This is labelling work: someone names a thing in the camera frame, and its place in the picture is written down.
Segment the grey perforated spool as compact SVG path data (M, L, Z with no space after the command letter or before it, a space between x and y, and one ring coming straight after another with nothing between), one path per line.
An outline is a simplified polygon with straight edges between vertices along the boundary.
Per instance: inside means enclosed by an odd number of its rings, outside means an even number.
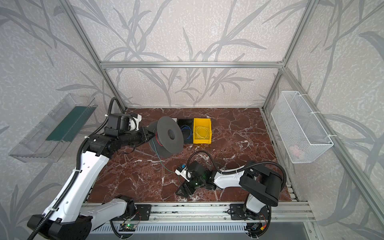
M148 129L156 129L156 136L149 141L149 145L159 157L169 158L183 151L183 134L178 123L172 118L162 117L151 123Z

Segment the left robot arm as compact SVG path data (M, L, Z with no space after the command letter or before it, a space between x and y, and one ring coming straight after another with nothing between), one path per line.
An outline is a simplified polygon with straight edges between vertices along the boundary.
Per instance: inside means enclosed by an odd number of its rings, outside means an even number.
M37 235L49 240L85 240L91 231L107 221L136 215L134 200L125 196L118 196L87 213L82 213L81 207L114 153L121 147L138 147L154 137L147 127L139 126L141 120L141 115L136 113L108 114L103 125L105 132L85 138L77 152L76 167L59 194L42 214L29 219L30 240Z

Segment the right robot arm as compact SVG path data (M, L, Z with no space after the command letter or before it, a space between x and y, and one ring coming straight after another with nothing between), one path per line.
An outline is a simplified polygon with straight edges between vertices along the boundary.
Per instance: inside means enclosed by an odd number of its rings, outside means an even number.
M231 204L229 214L232 220L271 220L272 207L279 204L280 193L287 183L284 168L274 162L248 162L246 165L227 171L211 171L194 161L189 166L182 165L175 173L185 181L176 190L176 195L191 197L196 189L224 190L241 188L248 192L241 206Z

